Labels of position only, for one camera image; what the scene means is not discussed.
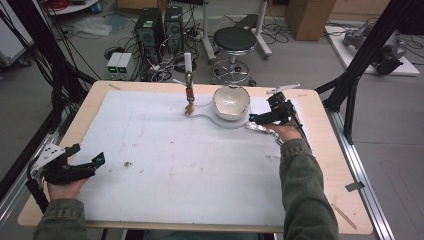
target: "computer tower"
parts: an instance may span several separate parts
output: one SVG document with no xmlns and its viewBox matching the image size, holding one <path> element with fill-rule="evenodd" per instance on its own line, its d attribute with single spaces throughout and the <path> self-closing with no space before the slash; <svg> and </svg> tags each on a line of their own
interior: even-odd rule
<svg viewBox="0 0 424 240">
<path fill-rule="evenodd" d="M 143 8 L 134 27 L 140 53 L 153 64 L 162 62 L 165 47 L 165 31 L 159 8 Z"/>
<path fill-rule="evenodd" d="M 169 52 L 184 52 L 182 7 L 167 7 L 164 24 Z"/>
</svg>

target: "green sleeve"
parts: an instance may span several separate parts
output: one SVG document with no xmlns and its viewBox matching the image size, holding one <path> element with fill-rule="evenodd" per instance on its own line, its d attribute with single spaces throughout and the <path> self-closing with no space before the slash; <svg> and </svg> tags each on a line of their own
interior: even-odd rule
<svg viewBox="0 0 424 240">
<path fill-rule="evenodd" d="M 286 210 L 284 239 L 338 239 L 322 171 L 304 140 L 290 140 L 281 147 L 280 178 Z"/>
<path fill-rule="evenodd" d="M 33 239 L 87 239 L 83 203 L 73 199 L 50 202 L 35 230 Z"/>
</svg>

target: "bowl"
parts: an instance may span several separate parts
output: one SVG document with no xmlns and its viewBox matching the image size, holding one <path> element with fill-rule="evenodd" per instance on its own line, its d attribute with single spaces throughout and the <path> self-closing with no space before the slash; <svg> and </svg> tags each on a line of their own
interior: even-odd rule
<svg viewBox="0 0 424 240">
<path fill-rule="evenodd" d="M 250 96 L 243 87 L 224 86 L 213 95 L 215 113 L 225 120 L 235 121 L 243 118 L 249 111 Z"/>
</svg>

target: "white board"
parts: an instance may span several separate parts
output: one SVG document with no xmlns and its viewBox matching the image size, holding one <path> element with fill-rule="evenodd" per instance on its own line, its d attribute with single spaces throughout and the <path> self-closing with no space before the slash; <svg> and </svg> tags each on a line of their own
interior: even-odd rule
<svg viewBox="0 0 424 240">
<path fill-rule="evenodd" d="M 327 33 L 341 33 L 344 32 L 345 29 L 341 27 L 331 27 L 326 26 L 325 27 Z M 340 61 L 342 62 L 345 69 L 349 66 L 349 64 L 352 62 L 353 57 L 357 53 L 357 50 L 354 46 L 345 46 L 343 44 L 344 34 L 340 34 L 339 36 L 336 35 L 328 35 L 331 44 L 333 45 L 333 48 L 336 50 L 337 55 L 340 58 Z M 389 75 L 397 75 L 397 76 L 418 76 L 420 72 L 412 65 L 408 59 L 405 57 L 401 57 L 399 59 L 403 65 L 400 65 L 398 68 L 396 68 L 392 73 Z M 367 70 L 365 70 L 365 73 L 369 74 L 377 74 L 377 71 L 374 69 L 373 66 L 368 66 Z"/>
<path fill-rule="evenodd" d="M 72 162 L 106 158 L 81 191 L 86 219 L 283 226 L 275 137 L 187 118 L 186 105 L 180 93 L 107 94 Z M 251 110 L 268 112 L 266 98 L 252 97 Z"/>
</svg>

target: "person's hand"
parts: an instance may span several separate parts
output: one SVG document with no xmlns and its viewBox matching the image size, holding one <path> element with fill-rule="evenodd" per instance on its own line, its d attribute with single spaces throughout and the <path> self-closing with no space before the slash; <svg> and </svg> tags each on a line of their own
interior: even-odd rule
<svg viewBox="0 0 424 240">
<path fill-rule="evenodd" d="M 84 185 L 87 180 L 88 178 L 72 182 L 66 185 L 54 185 L 51 183 L 47 183 L 50 201 L 57 199 L 77 199 L 82 185 Z"/>
<path fill-rule="evenodd" d="M 303 139 L 302 135 L 300 134 L 299 130 L 296 127 L 294 119 L 291 119 L 288 123 L 284 125 L 271 123 L 271 124 L 264 125 L 264 127 L 274 130 L 274 132 L 278 134 L 278 136 L 281 138 L 283 142 L 287 142 L 292 139 Z"/>
</svg>

